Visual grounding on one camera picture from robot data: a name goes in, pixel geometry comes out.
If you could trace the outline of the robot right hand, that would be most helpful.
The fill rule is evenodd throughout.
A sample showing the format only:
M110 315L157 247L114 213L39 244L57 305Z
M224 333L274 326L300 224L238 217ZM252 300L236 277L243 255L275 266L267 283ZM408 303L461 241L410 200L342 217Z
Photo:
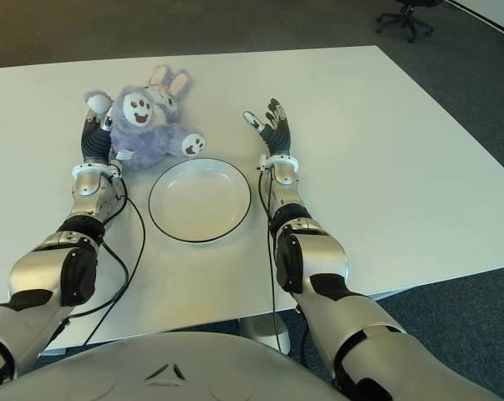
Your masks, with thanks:
M259 133L270 156L290 155L291 133L284 109L276 99L270 100L267 109L267 123L250 111L245 111L243 118Z

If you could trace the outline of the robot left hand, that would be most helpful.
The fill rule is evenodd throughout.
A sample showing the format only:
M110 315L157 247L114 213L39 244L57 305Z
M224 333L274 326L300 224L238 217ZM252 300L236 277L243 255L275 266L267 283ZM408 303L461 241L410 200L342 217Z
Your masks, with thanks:
M94 162L109 165L112 125L113 120L109 114L100 118L93 110L88 111L80 145L85 163Z

